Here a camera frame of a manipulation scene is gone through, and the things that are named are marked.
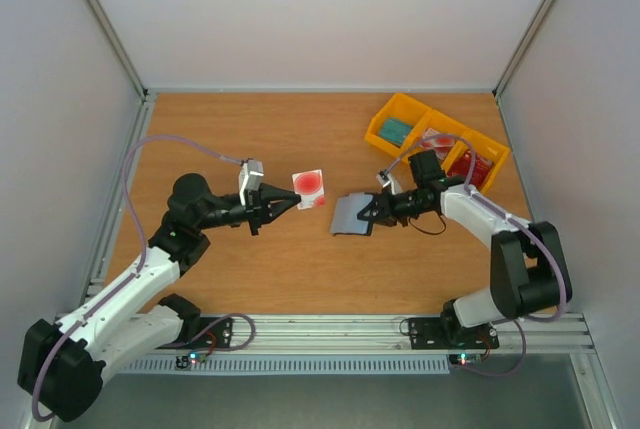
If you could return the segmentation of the black card holder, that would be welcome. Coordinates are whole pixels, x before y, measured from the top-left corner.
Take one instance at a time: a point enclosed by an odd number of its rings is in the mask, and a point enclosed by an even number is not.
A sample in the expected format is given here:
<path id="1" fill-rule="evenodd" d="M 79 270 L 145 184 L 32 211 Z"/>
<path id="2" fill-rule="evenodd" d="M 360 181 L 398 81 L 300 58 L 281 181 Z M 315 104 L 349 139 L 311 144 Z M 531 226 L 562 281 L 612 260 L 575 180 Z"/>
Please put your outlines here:
<path id="1" fill-rule="evenodd" d="M 333 219 L 330 225 L 330 234 L 362 236 L 356 234 L 356 212 L 361 209 L 372 193 L 351 193 L 337 200 Z"/>

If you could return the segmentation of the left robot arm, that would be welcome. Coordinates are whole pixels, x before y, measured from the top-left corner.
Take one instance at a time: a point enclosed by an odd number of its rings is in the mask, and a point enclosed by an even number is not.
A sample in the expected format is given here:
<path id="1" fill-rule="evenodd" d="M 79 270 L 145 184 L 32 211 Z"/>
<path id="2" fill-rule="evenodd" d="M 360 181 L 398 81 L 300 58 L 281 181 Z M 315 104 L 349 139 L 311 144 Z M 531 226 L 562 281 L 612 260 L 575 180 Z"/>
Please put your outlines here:
<path id="1" fill-rule="evenodd" d="M 184 276 L 210 242 L 205 230 L 247 224 L 252 234 L 296 206 L 300 195 L 262 180 L 241 176 L 234 194 L 214 195 L 206 179 L 189 173 L 173 185 L 168 210 L 140 255 L 90 301 L 55 322 L 40 319 L 26 332 L 18 385 L 31 396 L 35 420 L 41 413 L 70 422 L 97 399 L 120 369 L 156 348 L 195 344 L 209 331 L 200 309 L 170 294 L 145 316 L 137 312 L 156 294 Z"/>

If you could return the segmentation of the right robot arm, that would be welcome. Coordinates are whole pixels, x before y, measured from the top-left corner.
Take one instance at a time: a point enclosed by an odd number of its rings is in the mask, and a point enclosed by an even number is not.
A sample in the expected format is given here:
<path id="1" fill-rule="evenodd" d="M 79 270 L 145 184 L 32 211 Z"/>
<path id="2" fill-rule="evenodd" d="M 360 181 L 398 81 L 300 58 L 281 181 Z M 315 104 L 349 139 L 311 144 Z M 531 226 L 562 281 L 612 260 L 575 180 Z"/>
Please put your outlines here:
<path id="1" fill-rule="evenodd" d="M 490 252 L 489 285 L 446 302 L 440 330 L 446 344 L 461 346 L 477 328 L 502 320 L 534 318 L 554 308 L 562 314 L 572 287 L 555 226 L 517 217 L 487 199 L 461 176 L 448 176 L 433 151 L 409 158 L 415 183 L 400 192 L 389 170 L 379 173 L 381 192 L 349 196 L 349 229 L 368 235 L 375 225 L 407 226 L 423 214 L 435 213 L 475 236 Z"/>

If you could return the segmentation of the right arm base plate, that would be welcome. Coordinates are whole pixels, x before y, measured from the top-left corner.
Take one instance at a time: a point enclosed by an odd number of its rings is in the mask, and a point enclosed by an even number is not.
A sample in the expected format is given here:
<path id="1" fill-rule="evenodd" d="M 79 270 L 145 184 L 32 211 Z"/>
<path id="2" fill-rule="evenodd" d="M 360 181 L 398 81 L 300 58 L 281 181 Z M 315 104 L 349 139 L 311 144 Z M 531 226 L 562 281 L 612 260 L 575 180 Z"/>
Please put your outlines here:
<path id="1" fill-rule="evenodd" d="M 500 347 L 497 332 L 490 324 L 462 328 L 435 316 L 409 318 L 408 337 L 413 350 L 461 351 Z"/>

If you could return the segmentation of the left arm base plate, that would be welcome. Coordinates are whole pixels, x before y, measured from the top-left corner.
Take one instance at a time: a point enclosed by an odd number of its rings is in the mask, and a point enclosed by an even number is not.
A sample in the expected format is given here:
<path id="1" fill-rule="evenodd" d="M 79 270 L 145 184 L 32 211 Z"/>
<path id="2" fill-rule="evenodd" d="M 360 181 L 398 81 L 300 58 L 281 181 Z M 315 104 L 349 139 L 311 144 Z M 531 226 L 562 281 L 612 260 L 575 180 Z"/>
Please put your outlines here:
<path id="1" fill-rule="evenodd" d="M 229 348 L 233 334 L 233 320 L 227 318 L 213 325 L 215 317 L 200 317 L 196 322 L 184 324 L 177 338 L 160 349 L 203 350 Z"/>

